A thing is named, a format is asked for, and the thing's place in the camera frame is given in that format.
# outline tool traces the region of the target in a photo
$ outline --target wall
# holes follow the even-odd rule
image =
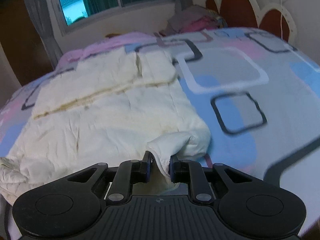
[[[0,108],[21,87],[0,43]]]
[[[193,0],[205,5],[205,0]],[[174,2],[153,5],[96,21],[65,36],[61,35],[50,0],[47,0],[54,36],[62,52],[79,49],[100,41],[108,33],[140,31],[152,34],[164,29],[174,14]]]
[[[260,8],[280,0],[257,0]],[[297,26],[295,45],[311,59],[320,64],[320,0],[288,0],[284,7],[290,12]]]

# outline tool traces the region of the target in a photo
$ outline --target wooden door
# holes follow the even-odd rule
[[[0,42],[22,86],[53,70],[23,0],[0,0]]]

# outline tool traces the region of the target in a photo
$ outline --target red headboard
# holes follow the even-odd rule
[[[278,37],[281,37],[282,10],[283,39],[293,42],[296,35],[296,27],[290,13],[278,4],[269,4],[260,10],[255,0],[221,0],[221,3],[217,0],[206,0],[206,8],[219,12],[228,27],[260,28]]]

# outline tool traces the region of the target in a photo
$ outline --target window frame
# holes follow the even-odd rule
[[[63,14],[62,6],[60,4],[60,0],[50,0],[50,1],[53,7],[55,17],[57,19],[57,23],[58,23],[61,35],[65,36],[66,34],[69,34],[78,29],[84,28],[86,26],[89,26],[90,24],[98,20],[106,19],[114,15],[130,12],[133,10],[142,9],[146,7],[151,7],[155,5],[172,4],[174,3],[175,0],[145,0],[142,2],[132,3],[126,6],[123,6],[121,0],[117,0],[118,1],[117,7],[101,11],[85,19],[82,19],[81,21],[72,23],[70,25],[67,25],[67,22]]]

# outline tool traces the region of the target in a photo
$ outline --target bedsheet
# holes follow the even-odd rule
[[[153,38],[133,48],[161,48],[175,58],[182,89],[212,134],[207,155],[199,159],[203,166],[225,163],[295,193],[307,207],[301,231],[316,220],[320,68],[315,62],[254,28]],[[29,118],[39,88],[54,75],[23,87],[1,110],[1,156]]]

